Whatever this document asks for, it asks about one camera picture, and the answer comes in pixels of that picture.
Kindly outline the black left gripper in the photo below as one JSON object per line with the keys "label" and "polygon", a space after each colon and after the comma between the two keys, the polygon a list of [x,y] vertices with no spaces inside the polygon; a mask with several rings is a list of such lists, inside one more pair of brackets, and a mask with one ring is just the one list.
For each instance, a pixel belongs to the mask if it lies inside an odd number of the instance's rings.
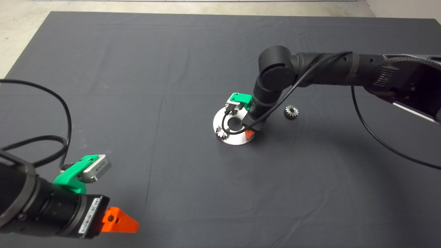
{"label": "black left gripper", "polygon": [[78,194],[79,204],[69,223],[69,238],[92,239],[101,232],[136,233],[139,223],[118,207],[108,207],[109,197]]}

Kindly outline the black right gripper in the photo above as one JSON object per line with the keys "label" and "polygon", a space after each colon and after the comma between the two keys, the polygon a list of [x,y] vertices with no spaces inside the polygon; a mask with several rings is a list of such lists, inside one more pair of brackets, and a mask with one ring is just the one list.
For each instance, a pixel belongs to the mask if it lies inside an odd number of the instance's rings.
{"label": "black right gripper", "polygon": [[242,119],[242,125],[246,129],[244,132],[246,140],[252,140],[255,132],[261,132],[268,118],[266,108],[249,109],[246,116]]}

